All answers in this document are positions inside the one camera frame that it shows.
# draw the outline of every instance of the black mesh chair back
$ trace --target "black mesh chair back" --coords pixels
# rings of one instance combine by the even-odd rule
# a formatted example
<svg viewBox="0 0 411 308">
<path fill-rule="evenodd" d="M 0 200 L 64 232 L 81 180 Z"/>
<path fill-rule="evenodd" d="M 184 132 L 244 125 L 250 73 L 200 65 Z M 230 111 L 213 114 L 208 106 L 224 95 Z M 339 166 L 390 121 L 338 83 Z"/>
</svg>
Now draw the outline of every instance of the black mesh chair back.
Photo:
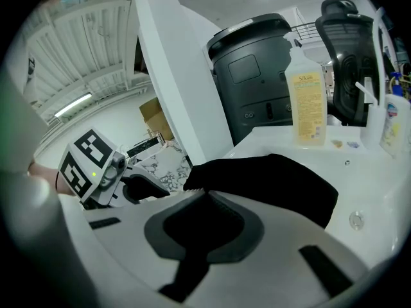
<svg viewBox="0 0 411 308">
<path fill-rule="evenodd" d="M 378 68 L 372 43 L 372 18 L 359 15 L 350 0 L 325 0 L 315 26 L 327 47 L 334 69 L 334 96 L 329 114 L 343 124 L 365 126 L 368 105 L 355 83 L 372 78 L 379 97 Z"/>
</svg>

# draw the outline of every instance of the black cloth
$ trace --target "black cloth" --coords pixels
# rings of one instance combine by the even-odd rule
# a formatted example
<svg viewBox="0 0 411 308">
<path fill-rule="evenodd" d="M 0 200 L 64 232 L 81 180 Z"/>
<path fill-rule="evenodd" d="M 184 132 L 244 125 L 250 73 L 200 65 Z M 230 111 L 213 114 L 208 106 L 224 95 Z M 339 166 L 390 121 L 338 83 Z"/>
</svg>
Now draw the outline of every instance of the black cloth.
<svg viewBox="0 0 411 308">
<path fill-rule="evenodd" d="M 269 154 L 214 160 L 194 166 L 184 190 L 221 191 L 288 209 L 325 228 L 338 192 L 319 175 L 287 157 Z"/>
</svg>

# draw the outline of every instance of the cardboard box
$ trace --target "cardboard box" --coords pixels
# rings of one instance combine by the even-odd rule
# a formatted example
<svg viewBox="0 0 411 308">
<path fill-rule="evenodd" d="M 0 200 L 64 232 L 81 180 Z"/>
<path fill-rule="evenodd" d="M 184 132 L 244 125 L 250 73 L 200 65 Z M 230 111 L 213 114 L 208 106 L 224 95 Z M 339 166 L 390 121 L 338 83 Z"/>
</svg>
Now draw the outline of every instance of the cardboard box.
<svg viewBox="0 0 411 308">
<path fill-rule="evenodd" d="M 147 101 L 147 103 L 141 105 L 140 111 L 143 115 L 145 123 L 151 131 L 161 132 L 166 141 L 170 141 L 174 138 L 158 98 L 153 98 L 152 100 Z"/>
</svg>

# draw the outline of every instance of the sink drain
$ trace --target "sink drain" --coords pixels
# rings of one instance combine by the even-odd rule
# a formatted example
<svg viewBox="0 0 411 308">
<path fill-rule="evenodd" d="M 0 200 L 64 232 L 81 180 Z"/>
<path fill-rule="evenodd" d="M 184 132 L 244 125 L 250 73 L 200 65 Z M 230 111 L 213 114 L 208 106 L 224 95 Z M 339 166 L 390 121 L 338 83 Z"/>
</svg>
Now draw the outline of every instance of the sink drain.
<svg viewBox="0 0 411 308">
<path fill-rule="evenodd" d="M 349 224 L 354 230 L 361 230 L 364 227 L 364 216 L 360 211 L 355 211 L 349 215 Z"/>
</svg>

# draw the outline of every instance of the soap bottle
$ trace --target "soap bottle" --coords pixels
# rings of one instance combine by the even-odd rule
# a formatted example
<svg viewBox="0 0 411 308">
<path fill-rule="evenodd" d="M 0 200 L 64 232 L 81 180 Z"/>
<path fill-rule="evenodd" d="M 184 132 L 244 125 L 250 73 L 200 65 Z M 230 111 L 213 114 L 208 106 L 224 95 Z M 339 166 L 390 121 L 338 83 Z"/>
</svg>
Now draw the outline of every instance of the soap bottle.
<svg viewBox="0 0 411 308">
<path fill-rule="evenodd" d="M 291 62 L 285 77 L 291 99 L 294 143 L 303 146 L 324 145 L 327 98 L 321 65 L 308 59 L 304 51 L 296 46 L 296 33 L 288 32 L 284 38 L 292 45 Z"/>
<path fill-rule="evenodd" d="M 380 145 L 393 157 L 402 151 L 411 149 L 411 104 L 403 97 L 403 89 L 399 84 L 401 73 L 392 72 L 396 83 L 392 94 L 385 95 L 387 114 Z"/>
</svg>

